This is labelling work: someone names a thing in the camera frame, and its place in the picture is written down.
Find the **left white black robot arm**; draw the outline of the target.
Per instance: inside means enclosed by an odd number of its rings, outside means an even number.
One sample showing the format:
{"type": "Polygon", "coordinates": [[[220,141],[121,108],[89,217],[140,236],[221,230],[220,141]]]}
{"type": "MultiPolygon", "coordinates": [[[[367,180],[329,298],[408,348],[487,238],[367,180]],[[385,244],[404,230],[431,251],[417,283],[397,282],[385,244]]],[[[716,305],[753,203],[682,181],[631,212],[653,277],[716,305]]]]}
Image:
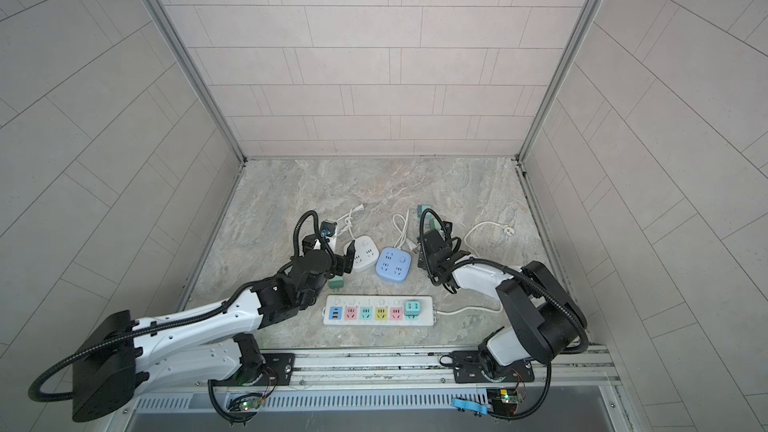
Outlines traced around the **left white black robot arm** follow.
{"type": "Polygon", "coordinates": [[[35,378],[27,395],[38,403],[68,401],[73,421],[84,423],[176,384],[249,385],[263,376],[276,384],[255,331],[314,305],[331,278],[351,273],[355,253],[354,243],[342,255],[321,241],[297,244],[273,276],[246,282],[221,302],[140,319],[113,313],[75,353],[35,378]]]}

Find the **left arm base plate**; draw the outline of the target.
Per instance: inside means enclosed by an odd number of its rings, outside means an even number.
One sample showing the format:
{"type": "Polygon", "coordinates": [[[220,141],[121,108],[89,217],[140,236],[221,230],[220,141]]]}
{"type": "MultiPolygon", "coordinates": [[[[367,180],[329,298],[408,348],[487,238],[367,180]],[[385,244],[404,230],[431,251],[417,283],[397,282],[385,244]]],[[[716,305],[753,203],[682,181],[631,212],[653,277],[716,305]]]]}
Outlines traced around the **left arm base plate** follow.
{"type": "Polygon", "coordinates": [[[267,387],[290,384],[296,356],[292,353],[267,353],[259,359],[246,354],[236,361],[234,372],[220,380],[212,380],[215,387],[267,387]]]}

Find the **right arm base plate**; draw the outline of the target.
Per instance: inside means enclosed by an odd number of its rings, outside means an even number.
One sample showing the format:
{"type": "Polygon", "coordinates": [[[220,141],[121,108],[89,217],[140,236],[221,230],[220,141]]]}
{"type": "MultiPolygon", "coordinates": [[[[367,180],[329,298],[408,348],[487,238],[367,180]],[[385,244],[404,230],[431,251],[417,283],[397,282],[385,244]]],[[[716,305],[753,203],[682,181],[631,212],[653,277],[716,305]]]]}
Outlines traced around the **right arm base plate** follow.
{"type": "Polygon", "coordinates": [[[449,368],[458,384],[531,383],[535,380],[531,363],[519,360],[507,366],[497,365],[488,354],[478,351],[452,351],[439,359],[449,368]]]}

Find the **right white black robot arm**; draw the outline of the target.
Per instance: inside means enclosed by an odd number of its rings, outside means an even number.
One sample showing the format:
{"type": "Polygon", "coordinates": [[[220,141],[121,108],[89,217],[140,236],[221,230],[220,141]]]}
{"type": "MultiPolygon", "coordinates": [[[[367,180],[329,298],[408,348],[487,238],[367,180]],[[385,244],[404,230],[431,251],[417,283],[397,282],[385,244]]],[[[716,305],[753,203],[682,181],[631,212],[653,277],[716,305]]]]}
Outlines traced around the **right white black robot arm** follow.
{"type": "Polygon", "coordinates": [[[588,349],[584,314],[543,263],[512,268],[477,258],[437,230],[421,234],[419,246],[418,266],[434,285],[480,292],[500,302],[510,326],[478,346],[479,367],[489,379],[511,375],[521,361],[547,365],[560,354],[588,349]]]}

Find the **green charger plug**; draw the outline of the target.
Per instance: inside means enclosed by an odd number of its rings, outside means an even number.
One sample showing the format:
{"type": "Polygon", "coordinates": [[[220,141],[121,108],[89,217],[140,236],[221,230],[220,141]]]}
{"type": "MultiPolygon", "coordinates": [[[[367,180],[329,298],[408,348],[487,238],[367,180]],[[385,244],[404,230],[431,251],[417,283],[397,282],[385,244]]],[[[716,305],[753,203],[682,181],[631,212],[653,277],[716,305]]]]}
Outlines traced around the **green charger plug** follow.
{"type": "Polygon", "coordinates": [[[332,290],[338,290],[344,287],[344,279],[342,277],[334,277],[328,281],[328,286],[332,290]]]}

